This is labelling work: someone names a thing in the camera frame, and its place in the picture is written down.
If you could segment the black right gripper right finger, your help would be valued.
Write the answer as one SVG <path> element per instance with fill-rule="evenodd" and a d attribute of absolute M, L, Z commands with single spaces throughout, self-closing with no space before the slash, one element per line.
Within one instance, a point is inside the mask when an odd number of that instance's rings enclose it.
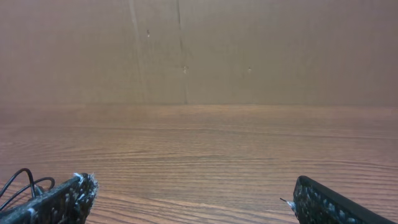
<path fill-rule="evenodd" d="M 301 175 L 293 200 L 283 200 L 300 224 L 394 224 L 321 183 Z"/>

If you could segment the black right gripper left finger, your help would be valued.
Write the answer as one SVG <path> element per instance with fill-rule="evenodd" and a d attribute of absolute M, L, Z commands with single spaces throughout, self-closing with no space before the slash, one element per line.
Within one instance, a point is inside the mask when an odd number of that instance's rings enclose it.
<path fill-rule="evenodd" d="M 1 212 L 1 224 L 85 224 L 98 193 L 93 174 L 75 173 L 26 203 Z"/>

